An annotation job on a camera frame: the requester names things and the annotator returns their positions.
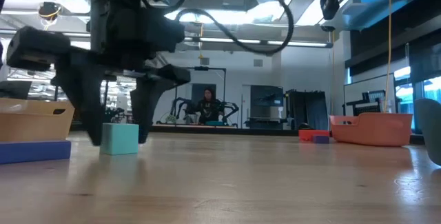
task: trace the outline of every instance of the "red block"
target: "red block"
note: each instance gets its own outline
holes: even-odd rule
[[[300,141],[311,141],[312,142],[312,137],[314,135],[329,137],[329,131],[325,131],[325,130],[299,130],[298,135],[300,137]]]

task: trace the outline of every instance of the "person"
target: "person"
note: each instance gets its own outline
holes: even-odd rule
[[[223,115],[222,103],[216,99],[213,89],[206,88],[204,97],[196,106],[196,111],[201,113],[199,123],[205,124],[208,121],[219,121],[219,115]]]

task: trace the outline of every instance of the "wooden block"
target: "wooden block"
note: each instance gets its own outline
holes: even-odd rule
[[[138,153],[139,127],[135,124],[104,123],[100,153],[122,155]]]
[[[0,143],[0,164],[70,158],[70,141]]]

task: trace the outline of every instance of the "ceiling vent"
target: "ceiling vent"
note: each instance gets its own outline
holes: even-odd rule
[[[263,59],[254,59],[254,67],[263,67]]]

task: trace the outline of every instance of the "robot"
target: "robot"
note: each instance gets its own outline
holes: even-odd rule
[[[185,120],[185,122],[187,124],[195,124],[197,123],[197,120],[192,118],[192,115],[195,115],[198,110],[197,107],[194,105],[193,101],[190,99],[184,99],[182,97],[179,97],[177,99],[174,99],[172,102],[172,108],[170,109],[170,116],[172,116],[173,120],[179,120],[180,116],[179,114],[181,113],[181,110],[184,110],[185,116],[183,117],[183,119]],[[222,123],[223,125],[229,125],[228,124],[228,118],[237,113],[237,111],[239,111],[239,107],[235,104],[235,103],[230,103],[230,102],[225,102],[225,101],[221,101],[220,105],[218,106],[219,110],[230,110],[230,112],[228,114],[225,114],[222,117]],[[238,127],[237,123],[233,123],[232,124],[235,127]]]
[[[146,142],[156,104],[166,90],[190,82],[188,70],[173,65],[157,69],[145,65],[157,52],[174,52],[183,41],[184,26],[178,20],[188,12],[208,13],[198,9],[179,12],[175,21],[164,17],[178,10],[185,0],[168,8],[155,8],[147,0],[92,0],[90,13],[91,50],[72,47],[62,34],[24,27],[10,42],[7,64],[13,68],[46,71],[54,64],[53,85],[60,86],[79,111],[93,145],[101,144],[103,107],[100,87],[104,78],[125,76],[136,79],[131,92],[134,122],[139,125],[139,143]],[[227,37],[247,51],[271,55],[280,52],[292,38],[294,18],[283,0],[277,0],[288,18],[287,37],[280,47],[257,50],[241,43],[227,28],[214,23]],[[338,9],[336,0],[322,0],[325,18]]]

